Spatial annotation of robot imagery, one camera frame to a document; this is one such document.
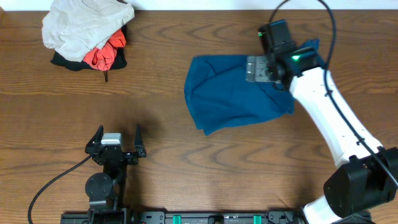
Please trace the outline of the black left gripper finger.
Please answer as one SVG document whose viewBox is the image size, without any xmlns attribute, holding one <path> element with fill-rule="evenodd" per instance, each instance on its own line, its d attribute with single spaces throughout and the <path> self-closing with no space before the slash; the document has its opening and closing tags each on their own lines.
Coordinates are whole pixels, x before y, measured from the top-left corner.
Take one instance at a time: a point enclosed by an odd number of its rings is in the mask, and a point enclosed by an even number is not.
<svg viewBox="0 0 398 224">
<path fill-rule="evenodd" d="M 136 126 L 136 132 L 134 136 L 134 147 L 137 152 L 144 152 L 144 143 L 141 136 L 140 126 Z"/>
<path fill-rule="evenodd" d="M 100 125 L 93 137 L 86 144 L 87 148 L 95 148 L 97 145 L 101 144 L 101 140 L 103 137 L 104 127 Z"/>
</svg>

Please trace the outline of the teal blue t-shirt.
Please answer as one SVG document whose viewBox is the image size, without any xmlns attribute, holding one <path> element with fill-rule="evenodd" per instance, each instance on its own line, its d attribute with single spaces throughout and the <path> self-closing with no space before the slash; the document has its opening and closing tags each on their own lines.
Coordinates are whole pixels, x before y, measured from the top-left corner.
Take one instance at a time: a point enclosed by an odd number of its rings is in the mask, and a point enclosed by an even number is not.
<svg viewBox="0 0 398 224">
<path fill-rule="evenodd" d="M 264 123 L 294 114 L 294 98 L 271 83 L 246 80 L 247 55 L 199 55 L 192 58 L 184 86 L 187 108 L 197 129 Z"/>
</svg>

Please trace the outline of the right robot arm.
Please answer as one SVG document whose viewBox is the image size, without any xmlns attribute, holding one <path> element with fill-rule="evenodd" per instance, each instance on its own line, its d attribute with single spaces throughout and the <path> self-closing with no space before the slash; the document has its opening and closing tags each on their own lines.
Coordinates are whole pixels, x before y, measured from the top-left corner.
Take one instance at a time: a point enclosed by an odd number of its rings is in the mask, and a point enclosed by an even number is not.
<svg viewBox="0 0 398 224">
<path fill-rule="evenodd" d="M 325 139 L 336 171 L 323 196 L 303 208 L 306 223 L 359 223 L 359 213 L 394 200 L 397 148 L 385 149 L 360 122 L 314 43 L 298 47 L 285 20 L 258 29 L 265 60 L 255 81 L 280 83 L 309 114 Z"/>
</svg>

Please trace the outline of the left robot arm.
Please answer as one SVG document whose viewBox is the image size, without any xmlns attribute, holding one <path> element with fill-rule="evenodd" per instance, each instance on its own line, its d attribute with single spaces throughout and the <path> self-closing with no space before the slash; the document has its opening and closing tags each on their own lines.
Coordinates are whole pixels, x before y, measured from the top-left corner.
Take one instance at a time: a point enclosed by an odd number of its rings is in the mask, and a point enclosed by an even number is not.
<svg viewBox="0 0 398 224">
<path fill-rule="evenodd" d="M 100 126 L 88 141 L 85 152 L 103 171 L 88 178 L 85 192 L 89 197 L 90 208 L 85 223 L 132 224 L 139 223 L 136 212 L 123 205 L 127 167 L 137 165 L 147 152 L 141 137 L 140 127 L 136 127 L 134 150 L 124 152 L 120 133 L 105 133 Z"/>
</svg>

